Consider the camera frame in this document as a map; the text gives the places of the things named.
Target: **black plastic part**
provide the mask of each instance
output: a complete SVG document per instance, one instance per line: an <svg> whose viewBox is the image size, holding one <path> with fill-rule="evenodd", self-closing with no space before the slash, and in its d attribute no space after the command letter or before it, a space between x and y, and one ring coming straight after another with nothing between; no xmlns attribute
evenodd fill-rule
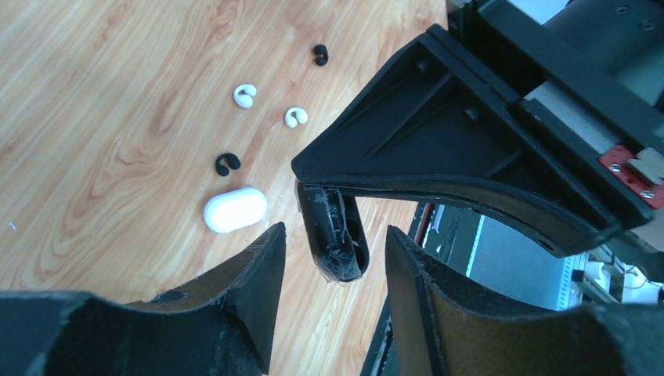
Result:
<svg viewBox="0 0 664 376"><path fill-rule="evenodd" d="M524 100L555 81L631 150L664 149L664 116L603 71L619 74L640 59L616 63L619 53L608 51L598 57L604 66L589 63L504 0L468 2L449 19L452 34L434 25L399 50L293 160L305 186L472 208L556 256L653 218L597 151L539 101Z"/></svg>
<svg viewBox="0 0 664 376"><path fill-rule="evenodd" d="M561 313L491 291L395 227L385 245L400 374L661 374L664 309L583 305Z"/></svg>
<svg viewBox="0 0 664 376"><path fill-rule="evenodd" d="M401 49L293 160L295 175L345 195L470 207L558 256L618 233L616 213L513 117L521 97L464 51L438 26Z"/></svg>
<svg viewBox="0 0 664 376"><path fill-rule="evenodd" d="M339 189L298 183L298 200L314 263L329 280L350 282L369 265L355 198Z"/></svg>
<svg viewBox="0 0 664 376"><path fill-rule="evenodd" d="M313 48L313 54L314 55L320 55L327 60L328 55L327 55L327 47L325 45L315 45Z"/></svg>
<svg viewBox="0 0 664 376"><path fill-rule="evenodd" d="M322 56L316 57L313 61L316 62L316 65L319 67L322 67L323 65L327 64L327 59Z"/></svg>
<svg viewBox="0 0 664 376"><path fill-rule="evenodd" d="M240 159L233 153L224 153L218 156L215 160L215 171L221 176L228 176L229 174L229 169L222 164L224 161L233 170L237 170L242 165Z"/></svg>
<svg viewBox="0 0 664 376"><path fill-rule="evenodd" d="M152 302L2 292L0 374L267 374L285 254L279 223Z"/></svg>

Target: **wooden table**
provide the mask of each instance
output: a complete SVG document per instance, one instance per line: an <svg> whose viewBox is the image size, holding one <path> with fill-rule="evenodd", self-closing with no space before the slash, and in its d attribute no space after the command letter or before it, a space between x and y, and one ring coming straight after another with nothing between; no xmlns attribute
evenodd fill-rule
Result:
<svg viewBox="0 0 664 376"><path fill-rule="evenodd" d="M440 0L3 0L0 2L0 287L150 300L288 230L272 374L358 374L386 295L389 223L414 204L362 200L372 262L352 284L313 265L290 160L382 63L434 22ZM311 48L330 62L317 67ZM254 106L232 90L251 82ZM286 128L285 110L309 123ZM233 152L243 167L222 178ZM208 198L255 186L265 221L218 235Z"/></svg>

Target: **open-ear earbud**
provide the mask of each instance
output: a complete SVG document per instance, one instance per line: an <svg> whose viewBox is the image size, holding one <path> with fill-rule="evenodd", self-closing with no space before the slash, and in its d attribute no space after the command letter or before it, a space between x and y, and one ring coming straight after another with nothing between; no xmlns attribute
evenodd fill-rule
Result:
<svg viewBox="0 0 664 376"><path fill-rule="evenodd" d="M304 124L309 120L307 111L300 107L291 107L286 111L286 116L283 118L288 128L295 128L298 124Z"/></svg>
<svg viewBox="0 0 664 376"><path fill-rule="evenodd" d="M224 153L217 157L215 161L215 170L221 176L228 176L229 169L222 164L225 161L232 170L237 170L242 165L240 159L233 153Z"/></svg>
<svg viewBox="0 0 664 376"><path fill-rule="evenodd" d="M256 87L252 84L243 84L235 88L233 98L238 106L249 108L254 105L254 96L257 92Z"/></svg>

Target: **screw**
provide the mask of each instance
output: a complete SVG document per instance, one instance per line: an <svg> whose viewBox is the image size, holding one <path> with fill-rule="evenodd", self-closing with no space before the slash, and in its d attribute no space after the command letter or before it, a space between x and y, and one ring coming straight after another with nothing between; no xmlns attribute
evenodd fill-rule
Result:
<svg viewBox="0 0 664 376"><path fill-rule="evenodd" d="M641 30L643 31L651 31L652 29L655 28L655 24L650 22L649 20L642 20L639 25L641 26Z"/></svg>
<svg viewBox="0 0 664 376"><path fill-rule="evenodd" d="M466 115L466 118L470 121L477 121L479 119L479 111L475 107L466 107L464 109L464 114Z"/></svg>

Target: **bolt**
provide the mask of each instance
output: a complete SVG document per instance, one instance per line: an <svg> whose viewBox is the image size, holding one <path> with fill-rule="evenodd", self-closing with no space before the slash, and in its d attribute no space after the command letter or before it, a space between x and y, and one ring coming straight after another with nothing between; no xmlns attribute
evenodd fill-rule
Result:
<svg viewBox="0 0 664 376"><path fill-rule="evenodd" d="M639 25L641 26L641 30L643 31L651 31L652 29L655 28L655 24L650 22L649 20L642 20Z"/></svg>

